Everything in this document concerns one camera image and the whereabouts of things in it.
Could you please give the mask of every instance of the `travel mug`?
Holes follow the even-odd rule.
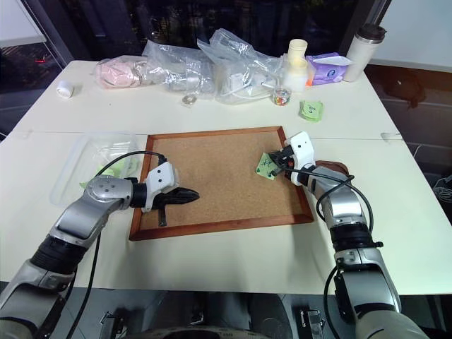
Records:
[[[347,67],[344,81],[355,81],[369,63],[375,50],[383,42],[386,31],[373,23],[365,23],[353,37],[347,58],[353,64]]]

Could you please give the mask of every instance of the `purple tissue box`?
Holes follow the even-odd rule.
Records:
[[[343,79],[344,73],[347,70],[346,66],[337,66],[329,64],[319,64],[313,62],[315,59],[336,57],[339,53],[327,53],[320,55],[308,55],[306,61],[308,61],[309,80],[307,85],[324,85],[326,83],[338,83]]]

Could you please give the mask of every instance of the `green sticky note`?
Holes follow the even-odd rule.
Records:
[[[320,101],[300,101],[299,115],[308,121],[321,121],[323,115],[323,103]]]
[[[262,153],[261,159],[256,168],[256,173],[264,178],[275,180],[275,176],[271,174],[278,166],[270,159],[267,153]]]

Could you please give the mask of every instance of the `white tape roll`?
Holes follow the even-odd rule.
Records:
[[[56,88],[56,92],[60,97],[70,98],[73,93],[73,85],[65,80],[61,80],[58,83],[58,87]]]

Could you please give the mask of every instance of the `plastic bag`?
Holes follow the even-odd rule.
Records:
[[[239,104],[270,96],[279,86],[282,58],[256,52],[244,40],[221,28],[209,40],[198,40],[198,47],[220,67],[215,99]]]
[[[152,82],[164,83],[169,90],[184,91],[189,95],[214,96],[212,62],[202,51],[148,40],[143,56],[147,57]]]
[[[151,84],[147,59],[123,55],[97,63],[95,78],[103,88],[131,88]]]

